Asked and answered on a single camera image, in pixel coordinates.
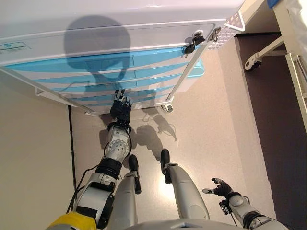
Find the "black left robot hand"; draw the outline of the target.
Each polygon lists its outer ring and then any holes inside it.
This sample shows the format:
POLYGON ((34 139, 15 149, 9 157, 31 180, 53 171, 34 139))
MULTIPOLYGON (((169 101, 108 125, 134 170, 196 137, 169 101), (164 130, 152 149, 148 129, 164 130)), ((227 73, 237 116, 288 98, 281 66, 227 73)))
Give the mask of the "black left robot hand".
POLYGON ((122 127, 128 127, 133 100, 125 95, 125 89, 116 90, 110 114, 122 127))

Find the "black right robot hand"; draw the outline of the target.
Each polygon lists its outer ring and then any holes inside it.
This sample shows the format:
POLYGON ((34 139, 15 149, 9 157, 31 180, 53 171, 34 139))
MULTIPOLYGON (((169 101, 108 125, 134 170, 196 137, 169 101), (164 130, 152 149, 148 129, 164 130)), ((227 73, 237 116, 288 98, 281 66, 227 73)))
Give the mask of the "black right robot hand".
POLYGON ((217 195, 222 197, 227 197, 227 195, 233 192, 233 189, 230 187, 228 183, 220 178, 212 178, 211 179, 215 184, 217 184, 216 188, 203 188, 202 192, 204 194, 217 195))

